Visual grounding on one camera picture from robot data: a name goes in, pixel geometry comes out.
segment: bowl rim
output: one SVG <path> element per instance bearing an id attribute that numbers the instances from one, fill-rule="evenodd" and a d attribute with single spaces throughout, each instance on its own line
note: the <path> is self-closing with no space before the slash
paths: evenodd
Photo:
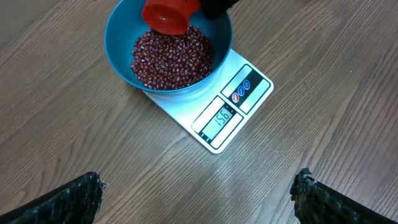
<path id="1" fill-rule="evenodd" d="M 206 81 L 206 80 L 209 79 L 212 75 L 214 75 L 214 74 L 218 71 L 218 69 L 220 69 L 220 67 L 224 64 L 224 61 L 226 60 L 226 58 L 227 58 L 227 56 L 228 56 L 228 54 L 229 54 L 229 51 L 231 50 L 232 42 L 233 42 L 233 39 L 234 39 L 234 35 L 233 35 L 233 33 L 234 33 L 233 31 L 234 31 L 234 30 L 233 30 L 232 20 L 231 20 L 231 17 L 229 16 L 229 13 L 228 13 L 227 11 L 225 11 L 224 13 L 227 15 L 227 18 L 228 18 L 228 21 L 229 21 L 229 26 L 230 26 L 230 29 L 231 29 L 231 40 L 229 41 L 228 50 L 227 50 L 227 53 L 225 54 L 223 60 L 221 61 L 221 63 L 220 63 L 220 64 L 219 64 L 219 65 L 218 65 L 206 78 L 200 80 L 199 82 L 197 82 L 197 83 L 195 83 L 195 84 L 193 84 L 193 85 L 186 86 L 186 87 L 184 87 L 184 88 L 180 88 L 180 89 L 176 89 L 176 90 L 152 90 L 152 89 L 150 89 L 150 88 L 146 88 L 146 87 L 144 87 L 144 86 L 139 86 L 139 85 L 136 85 L 135 83 L 131 82 L 131 81 L 128 80 L 126 77 L 124 77 L 124 75 L 120 74 L 119 71 L 116 69 L 116 67 L 114 66 L 113 62 L 111 61 L 111 58 L 109 57 L 108 48 L 107 48 L 107 45 L 106 45 L 106 34 L 108 33 L 108 25 L 109 25 L 109 22 L 110 22 L 110 20 L 111 20 L 111 18 L 112 18 L 112 16 L 113 16 L 113 13 L 115 12 L 115 10 L 119 7 L 119 5 L 120 5 L 123 1 L 124 1 L 124 0 L 119 1 L 119 3 L 113 8 L 111 14 L 110 14 L 109 17 L 108 17 L 108 21 L 106 22 L 105 33 L 104 33 L 104 46 L 105 46 L 105 54 L 106 54 L 106 57 L 108 58 L 108 61 L 109 61 L 109 63 L 111 64 L 113 70 L 114 70 L 125 82 L 127 82 L 128 84 L 130 84 L 130 85 L 132 85 L 132 86 L 134 86 L 134 87 L 136 87 L 136 88 L 138 88 L 138 89 L 145 90 L 145 91 L 148 91 L 148 92 L 151 92 L 151 93 L 173 93 L 173 92 L 183 91 L 183 90 L 187 90 L 187 89 L 189 89 L 189 88 L 192 88 L 192 87 L 194 87 L 194 86 L 196 86 L 196 85 L 199 85 L 199 84 L 201 84 L 202 82 Z"/>

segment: red button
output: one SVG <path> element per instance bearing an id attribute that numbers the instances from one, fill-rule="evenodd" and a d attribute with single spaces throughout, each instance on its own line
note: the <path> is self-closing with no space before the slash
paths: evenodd
<path id="1" fill-rule="evenodd" d="M 232 94 L 232 101 L 237 103 L 239 101 L 239 95 L 237 93 Z"/>

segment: red cup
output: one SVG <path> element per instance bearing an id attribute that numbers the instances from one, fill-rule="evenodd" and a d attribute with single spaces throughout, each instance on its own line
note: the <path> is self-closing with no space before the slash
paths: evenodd
<path id="1" fill-rule="evenodd" d="M 188 30 L 191 14 L 200 8 L 199 0 L 147 0 L 142 17 L 152 29 L 178 35 Z"/>

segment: brown tabletop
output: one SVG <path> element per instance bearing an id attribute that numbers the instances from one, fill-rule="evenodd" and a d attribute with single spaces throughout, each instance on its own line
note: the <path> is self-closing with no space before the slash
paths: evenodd
<path id="1" fill-rule="evenodd" d="M 111 68 L 117 2 L 0 1 L 0 214 L 94 170 L 98 223 L 297 223 L 309 167 L 398 220 L 398 1 L 235 5 L 233 49 L 275 89 L 219 155 Z"/>

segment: white scale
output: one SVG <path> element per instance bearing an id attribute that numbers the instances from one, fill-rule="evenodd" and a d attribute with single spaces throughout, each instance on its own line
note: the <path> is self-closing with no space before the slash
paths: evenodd
<path id="1" fill-rule="evenodd" d="M 274 89 L 245 58 L 230 50 L 203 88 L 179 96 L 144 93 L 210 152 L 221 153 Z"/>

